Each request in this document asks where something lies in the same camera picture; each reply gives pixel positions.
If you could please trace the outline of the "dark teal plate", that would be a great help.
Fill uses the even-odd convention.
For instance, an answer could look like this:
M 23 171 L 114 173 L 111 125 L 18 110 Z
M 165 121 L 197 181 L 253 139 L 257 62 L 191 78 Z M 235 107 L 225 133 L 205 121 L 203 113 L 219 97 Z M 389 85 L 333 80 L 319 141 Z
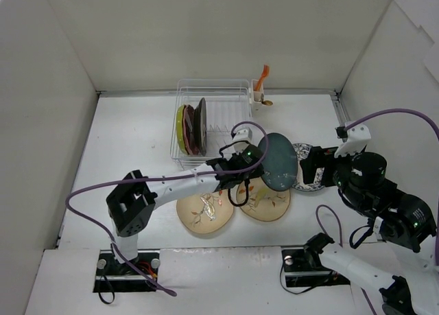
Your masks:
M 262 181 L 274 191 L 287 191 L 296 182 L 298 160 L 291 141 L 284 135 L 271 132 L 268 153 L 262 162 Z

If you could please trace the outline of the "pink polka dot plate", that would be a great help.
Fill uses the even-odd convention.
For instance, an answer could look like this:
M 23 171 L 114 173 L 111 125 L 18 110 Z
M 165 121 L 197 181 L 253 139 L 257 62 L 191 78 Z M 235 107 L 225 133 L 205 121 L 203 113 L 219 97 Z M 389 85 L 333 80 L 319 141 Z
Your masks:
M 185 105 L 183 110 L 183 140 L 185 150 L 189 155 L 195 155 L 195 137 L 193 130 L 194 111 L 191 105 Z

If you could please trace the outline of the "green polka dot plate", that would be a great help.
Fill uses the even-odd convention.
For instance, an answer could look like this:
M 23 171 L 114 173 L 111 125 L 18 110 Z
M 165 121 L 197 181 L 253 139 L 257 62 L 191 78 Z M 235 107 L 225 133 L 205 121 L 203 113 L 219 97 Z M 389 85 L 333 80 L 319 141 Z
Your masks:
M 177 138 L 177 142 L 178 142 L 178 147 L 184 155 L 188 155 L 188 152 L 187 152 L 186 147 L 185 147 L 184 136 L 183 136 L 184 109 L 185 109 L 184 104 L 179 106 L 177 109 L 175 128 L 176 128 L 176 138 Z

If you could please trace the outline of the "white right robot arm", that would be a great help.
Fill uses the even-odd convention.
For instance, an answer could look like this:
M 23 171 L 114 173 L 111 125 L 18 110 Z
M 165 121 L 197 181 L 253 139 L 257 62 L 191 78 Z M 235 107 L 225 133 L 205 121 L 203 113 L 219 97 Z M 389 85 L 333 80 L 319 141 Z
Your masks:
M 322 184 L 337 187 L 342 202 L 368 220 L 366 236 L 388 243 L 403 275 L 382 271 L 319 233 L 304 245 L 311 268 L 334 270 L 367 291 L 378 291 L 385 314 L 437 314 L 437 226 L 431 208 L 398 189 L 385 177 L 387 162 L 379 154 L 336 156 L 335 148 L 313 147 L 300 162 L 303 181 L 312 183 L 322 168 Z

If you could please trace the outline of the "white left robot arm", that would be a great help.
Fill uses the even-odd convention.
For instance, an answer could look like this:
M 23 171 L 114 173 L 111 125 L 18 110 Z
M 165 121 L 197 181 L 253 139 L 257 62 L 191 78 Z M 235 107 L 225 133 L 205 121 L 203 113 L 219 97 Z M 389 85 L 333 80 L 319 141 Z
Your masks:
M 139 182 L 139 170 L 127 174 L 107 196 L 109 216 L 116 234 L 112 245 L 112 265 L 121 273 L 137 266 L 138 234 L 147 226 L 152 213 L 169 202 L 198 194 L 212 194 L 232 189 L 263 174 L 265 154 L 248 144 L 229 159 L 208 160 L 175 176 L 161 176 L 152 182 Z

